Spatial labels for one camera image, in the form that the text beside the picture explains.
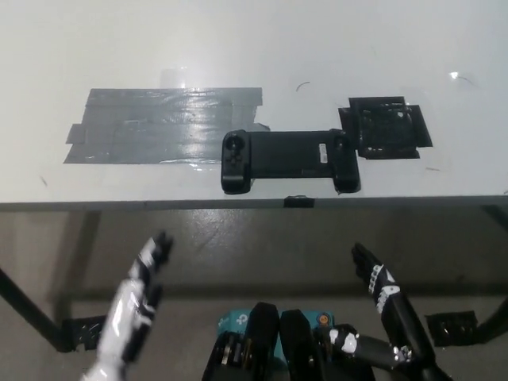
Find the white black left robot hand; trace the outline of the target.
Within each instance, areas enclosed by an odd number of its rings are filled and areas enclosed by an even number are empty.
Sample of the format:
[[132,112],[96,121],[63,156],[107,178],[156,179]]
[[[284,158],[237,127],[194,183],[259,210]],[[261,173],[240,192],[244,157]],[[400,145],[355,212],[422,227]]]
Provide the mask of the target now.
[[98,358],[126,366],[136,361],[163,295],[159,274],[169,261],[173,237],[164,231],[144,244],[121,281],[102,326]]

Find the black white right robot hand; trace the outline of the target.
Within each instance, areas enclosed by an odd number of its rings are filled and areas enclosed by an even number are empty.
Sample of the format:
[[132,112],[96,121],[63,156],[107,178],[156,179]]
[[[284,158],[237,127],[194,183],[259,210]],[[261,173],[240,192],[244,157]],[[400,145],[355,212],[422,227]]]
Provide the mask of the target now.
[[388,267],[360,243],[352,248],[356,275],[364,282],[388,341],[368,337],[347,325],[328,333],[335,352],[384,370],[422,376],[437,369],[436,355],[410,300]]

